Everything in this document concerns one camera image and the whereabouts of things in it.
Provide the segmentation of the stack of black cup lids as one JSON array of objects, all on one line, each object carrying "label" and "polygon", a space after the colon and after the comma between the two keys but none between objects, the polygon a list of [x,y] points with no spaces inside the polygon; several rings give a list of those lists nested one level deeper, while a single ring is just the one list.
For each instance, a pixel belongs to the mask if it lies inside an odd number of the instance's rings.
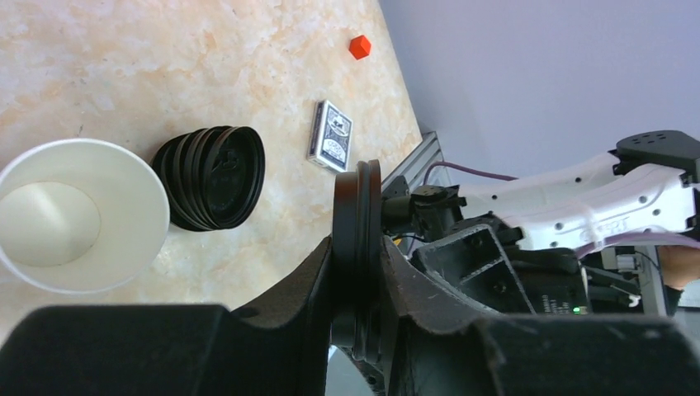
[{"label": "stack of black cup lids", "polygon": [[166,191],[170,221],[181,229],[234,229],[253,213],[262,193],[266,158],[258,132],[215,126],[179,135],[151,160]]}]

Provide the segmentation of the single brown paper cup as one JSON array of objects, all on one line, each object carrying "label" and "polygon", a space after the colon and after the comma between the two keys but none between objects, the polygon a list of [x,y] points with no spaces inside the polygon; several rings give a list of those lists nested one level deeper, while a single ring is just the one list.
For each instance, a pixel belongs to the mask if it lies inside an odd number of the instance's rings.
[{"label": "single brown paper cup", "polygon": [[124,285],[157,257],[169,224],[154,170],[107,141],[42,144],[1,172],[1,263],[42,290],[86,295]]}]

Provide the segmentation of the single black cup lid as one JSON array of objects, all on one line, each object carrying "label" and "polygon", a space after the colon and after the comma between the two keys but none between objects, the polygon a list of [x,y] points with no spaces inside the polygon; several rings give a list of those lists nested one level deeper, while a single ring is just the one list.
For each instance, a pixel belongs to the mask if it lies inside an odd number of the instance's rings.
[{"label": "single black cup lid", "polygon": [[333,198],[332,343],[357,361],[381,359],[381,166],[376,159],[336,176]]}]

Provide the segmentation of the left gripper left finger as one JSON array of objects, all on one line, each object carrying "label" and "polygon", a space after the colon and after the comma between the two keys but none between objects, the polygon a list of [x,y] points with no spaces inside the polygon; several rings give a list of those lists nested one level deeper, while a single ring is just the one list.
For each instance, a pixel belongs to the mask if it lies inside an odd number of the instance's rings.
[{"label": "left gripper left finger", "polygon": [[321,395],[331,241],[244,306],[37,309],[1,349],[4,395]]}]

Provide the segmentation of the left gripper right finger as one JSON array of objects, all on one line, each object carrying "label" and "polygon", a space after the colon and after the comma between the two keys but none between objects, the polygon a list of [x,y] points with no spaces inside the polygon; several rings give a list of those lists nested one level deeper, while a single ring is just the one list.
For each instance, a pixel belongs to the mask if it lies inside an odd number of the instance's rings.
[{"label": "left gripper right finger", "polygon": [[699,350],[671,318],[487,313],[383,242],[389,395],[696,395]]}]

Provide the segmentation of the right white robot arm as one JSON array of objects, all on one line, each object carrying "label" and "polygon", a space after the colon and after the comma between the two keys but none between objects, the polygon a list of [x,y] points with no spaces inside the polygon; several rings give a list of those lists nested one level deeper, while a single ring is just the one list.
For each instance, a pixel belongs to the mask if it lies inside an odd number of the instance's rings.
[{"label": "right white robot arm", "polygon": [[672,315],[663,246],[699,248],[699,143],[620,140],[575,167],[492,186],[391,187],[381,225],[420,241],[413,264],[501,313]]}]

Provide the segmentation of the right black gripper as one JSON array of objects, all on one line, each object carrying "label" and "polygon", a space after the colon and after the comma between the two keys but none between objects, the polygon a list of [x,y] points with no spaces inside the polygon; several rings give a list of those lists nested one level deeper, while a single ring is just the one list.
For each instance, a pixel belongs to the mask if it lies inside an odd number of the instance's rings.
[{"label": "right black gripper", "polygon": [[523,250],[523,235],[494,215],[463,219],[410,259],[420,271],[506,314],[591,311],[584,268],[565,247]]}]

